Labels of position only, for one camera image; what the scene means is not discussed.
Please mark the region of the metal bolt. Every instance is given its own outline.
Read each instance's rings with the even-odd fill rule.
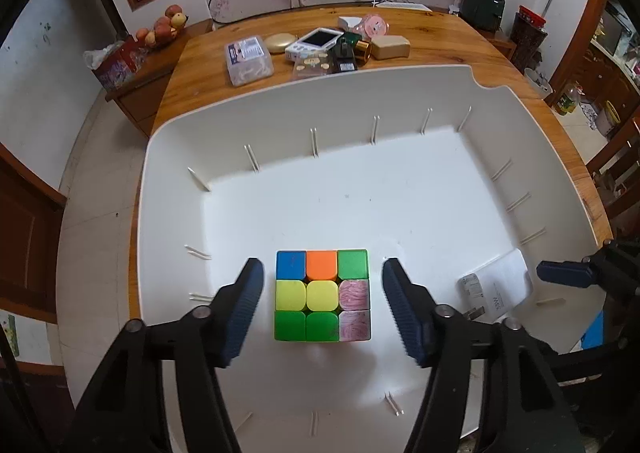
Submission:
[[[127,332],[131,332],[132,334],[133,332],[138,332],[141,328],[142,321],[140,321],[139,319],[130,319],[129,321],[127,321],[127,324],[124,325],[124,329]]]
[[[456,310],[450,305],[437,305],[436,306],[436,314],[443,318],[451,318],[453,314],[456,313]]]
[[[206,305],[200,305],[199,307],[194,308],[191,311],[191,314],[194,318],[204,319],[208,318],[211,315],[211,309]]]
[[[520,330],[522,328],[522,325],[516,318],[505,318],[502,323],[511,330]]]

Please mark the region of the orange square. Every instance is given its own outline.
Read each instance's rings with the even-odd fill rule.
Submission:
[[[338,253],[336,251],[307,251],[306,277],[309,280],[334,280],[338,277]]]

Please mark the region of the door frame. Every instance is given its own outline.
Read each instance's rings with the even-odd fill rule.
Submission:
[[[8,150],[6,147],[0,142],[0,160],[4,163],[8,164],[9,168],[15,172],[20,178],[22,178],[28,185],[35,188],[38,193],[41,193],[45,197],[49,199],[52,203],[52,206],[55,208],[59,208],[58,219],[56,220],[56,225],[58,226],[57,237],[56,237],[56,245],[54,246],[54,250],[50,252],[50,255],[47,256],[47,261],[49,262],[48,267],[53,270],[53,282],[52,285],[47,285],[47,309],[43,310],[40,308],[31,307],[28,305],[24,305],[23,303],[16,303],[9,298],[5,298],[0,296],[0,309],[4,309],[6,311],[12,312],[14,314],[18,314],[20,316],[25,316],[33,319],[37,319],[40,321],[46,321],[48,323],[56,323],[56,262],[58,259],[58,238],[60,237],[60,229],[62,228],[62,214],[64,212],[64,208],[66,205],[66,197],[59,191],[53,189],[49,184],[47,184],[44,180],[38,177],[33,171],[31,171],[27,166],[25,166],[22,162],[20,162],[15,156]]]
[[[575,29],[574,37],[571,39],[564,56],[562,56],[558,68],[556,68],[549,80],[549,84],[554,90],[545,99],[549,106],[556,103],[567,81],[580,65],[581,58],[587,51],[591,38],[593,38],[593,34],[598,28],[606,4],[607,0],[587,0],[580,23]]]

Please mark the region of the tan soap bar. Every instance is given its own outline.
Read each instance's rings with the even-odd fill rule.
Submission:
[[[391,59],[409,57],[411,44],[403,36],[373,36],[371,38],[371,55],[375,59]]]

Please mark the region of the rubik's cube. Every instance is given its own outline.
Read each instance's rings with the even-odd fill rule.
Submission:
[[[274,337],[307,342],[369,340],[366,249],[278,251]]]

